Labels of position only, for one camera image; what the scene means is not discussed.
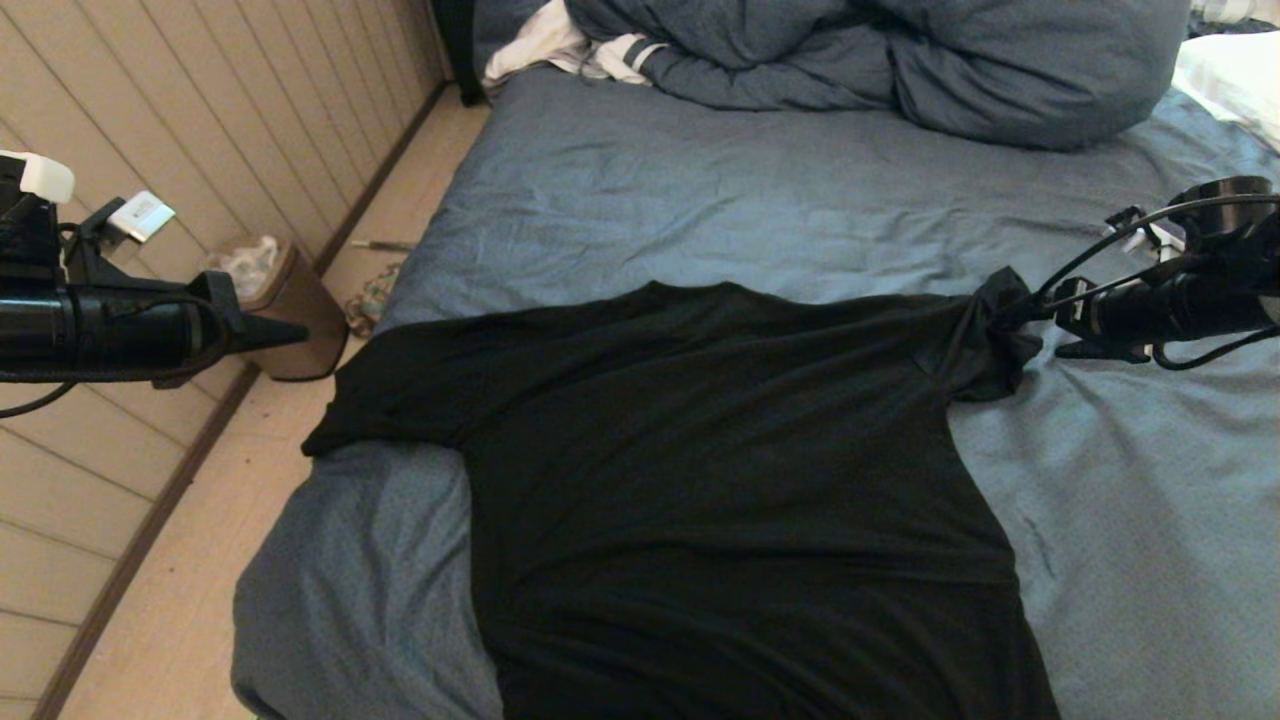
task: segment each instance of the plastic bag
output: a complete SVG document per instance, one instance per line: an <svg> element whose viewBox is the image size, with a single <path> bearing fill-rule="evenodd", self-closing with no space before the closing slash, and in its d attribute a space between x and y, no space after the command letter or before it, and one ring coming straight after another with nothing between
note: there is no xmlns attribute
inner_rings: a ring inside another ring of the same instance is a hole
<svg viewBox="0 0 1280 720"><path fill-rule="evenodd" d="M212 254L205 261L211 270L221 270L236 283L236 297L253 297L271 278L271 266L280 245L269 234L257 241L256 247L237 247L230 255Z"/></svg>

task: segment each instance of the white pillow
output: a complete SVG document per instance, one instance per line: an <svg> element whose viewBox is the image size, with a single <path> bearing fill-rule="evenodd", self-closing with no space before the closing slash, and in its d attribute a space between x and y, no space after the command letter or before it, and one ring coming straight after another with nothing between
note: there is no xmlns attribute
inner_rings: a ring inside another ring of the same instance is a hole
<svg viewBox="0 0 1280 720"><path fill-rule="evenodd" d="M1174 87L1280 152L1280 32L1206 35L1183 42Z"/></svg>

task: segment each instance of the blue bed sheet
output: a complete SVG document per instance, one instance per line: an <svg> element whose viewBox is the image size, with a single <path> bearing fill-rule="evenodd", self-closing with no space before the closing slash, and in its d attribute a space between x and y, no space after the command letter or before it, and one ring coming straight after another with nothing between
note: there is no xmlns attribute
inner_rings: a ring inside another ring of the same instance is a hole
<svg viewBox="0 0 1280 720"><path fill-rule="evenodd" d="M1034 286L1111 213L1231 174L1276 179L1280 158L1176 92L1114 140L1042 152L891 111L716 111L534 70L497 104L383 329L650 281L828 302L968 293L1011 265ZM1107 252L1087 273L1143 263ZM952 409L1065 717L1280 716L1277 345L1180 374L1046 351L1016 397ZM500 716L468 511L453 452L319 460L239 585L242 697L287 717Z"/></svg>

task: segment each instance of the wood paneling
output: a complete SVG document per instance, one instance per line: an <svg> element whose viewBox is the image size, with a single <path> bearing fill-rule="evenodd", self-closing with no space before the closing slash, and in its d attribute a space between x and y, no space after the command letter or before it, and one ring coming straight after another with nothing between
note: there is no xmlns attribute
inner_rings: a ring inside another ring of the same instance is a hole
<svg viewBox="0 0 1280 720"><path fill-rule="evenodd" d="M0 406L22 405L47 391L49 386L0 384ZM183 455L180 445L87 387L0 421L0 428L150 498L160 493Z"/></svg>
<svg viewBox="0 0 1280 720"><path fill-rule="evenodd" d="M52 452L0 430L0 523L119 557L151 503Z"/></svg>
<svg viewBox="0 0 1280 720"><path fill-rule="evenodd" d="M0 610L78 624L113 562L10 525L0 525Z"/></svg>
<svg viewBox="0 0 1280 720"><path fill-rule="evenodd" d="M76 172L64 220L142 188L172 205L177 219L131 274L187 282L211 249L255 234L315 256L443 81L430 23L417 0L4 0L0 147ZM229 357L165 392L82 386L0 421L0 720L31 714L243 369ZM49 389L0 384L0 407ZM35 647L13 644L5 611L56 621L19 619L58 637L38 644L52 657L42 674L23 675L35 694L15 694L4 664L10 647Z"/></svg>
<svg viewBox="0 0 1280 720"><path fill-rule="evenodd" d="M0 720L31 720L35 712L33 700L0 700Z"/></svg>
<svg viewBox="0 0 1280 720"><path fill-rule="evenodd" d="M74 628L0 612L0 697L38 698L73 637Z"/></svg>

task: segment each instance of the wrinkled fabric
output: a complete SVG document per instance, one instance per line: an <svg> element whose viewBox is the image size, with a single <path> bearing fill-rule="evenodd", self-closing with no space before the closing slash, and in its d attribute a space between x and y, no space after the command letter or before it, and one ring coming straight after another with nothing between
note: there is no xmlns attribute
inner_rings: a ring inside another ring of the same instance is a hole
<svg viewBox="0 0 1280 720"><path fill-rule="evenodd" d="M509 719L1057 717L1014 556L946 432L1007 397L1029 295L797 305L723 283L421 323L303 445L460 450Z"/></svg>
<svg viewBox="0 0 1280 720"><path fill-rule="evenodd" d="M481 3L477 29L518 5ZM1231 174L1280 178L1280 158L1179 92L1097 146L1033 152L891 111L722 113L532 69L497 100L379 332L652 281L826 304L961 295L1011 265L1034 287L1116 210ZM1144 266L1108 251L1082 273ZM1275 342L1188 373L1046 351L1016 396L952 406L1064 716L1280 717L1276 368ZM241 580L242 693L287 717L500 717L471 500L461 454L435 445L317 459Z"/></svg>
<svg viewBox="0 0 1280 720"><path fill-rule="evenodd" d="M567 0L604 40L671 46L643 74L719 109L893 106L932 129L1066 149L1147 118L1187 0Z"/></svg>

